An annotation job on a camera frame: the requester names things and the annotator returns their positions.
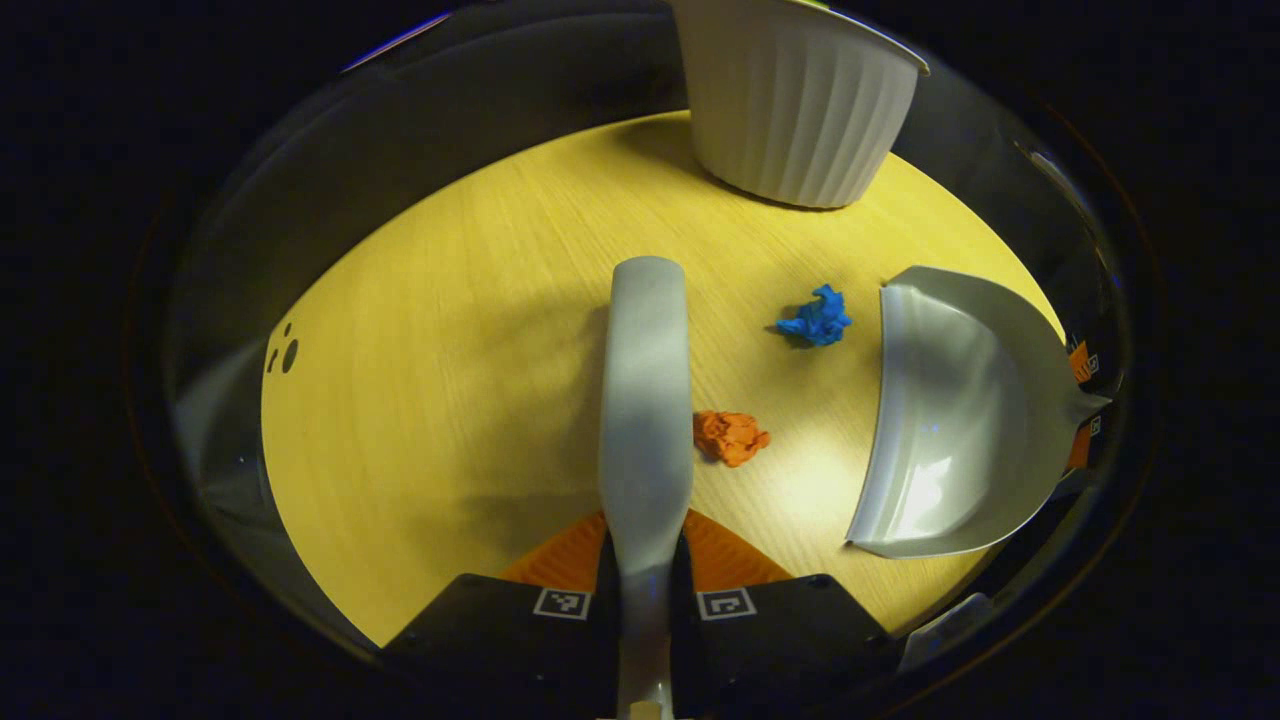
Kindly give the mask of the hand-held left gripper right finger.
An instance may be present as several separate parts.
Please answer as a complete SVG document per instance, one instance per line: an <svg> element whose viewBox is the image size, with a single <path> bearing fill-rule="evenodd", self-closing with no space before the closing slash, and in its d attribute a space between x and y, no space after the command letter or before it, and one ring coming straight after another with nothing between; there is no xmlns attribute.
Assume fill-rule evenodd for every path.
<svg viewBox="0 0 1280 720"><path fill-rule="evenodd" d="M690 511L669 592L675 711L694 719L828 717L896 671L893 637L831 575L794 575Z"/></svg>

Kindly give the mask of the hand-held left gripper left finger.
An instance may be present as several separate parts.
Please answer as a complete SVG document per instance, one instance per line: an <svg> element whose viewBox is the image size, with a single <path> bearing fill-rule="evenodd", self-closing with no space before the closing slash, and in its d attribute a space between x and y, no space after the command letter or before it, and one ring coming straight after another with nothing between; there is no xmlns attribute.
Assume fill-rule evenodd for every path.
<svg viewBox="0 0 1280 720"><path fill-rule="evenodd" d="M385 666L430 719L613 717L618 591L594 512L498 577L458 575L387 643Z"/></svg>

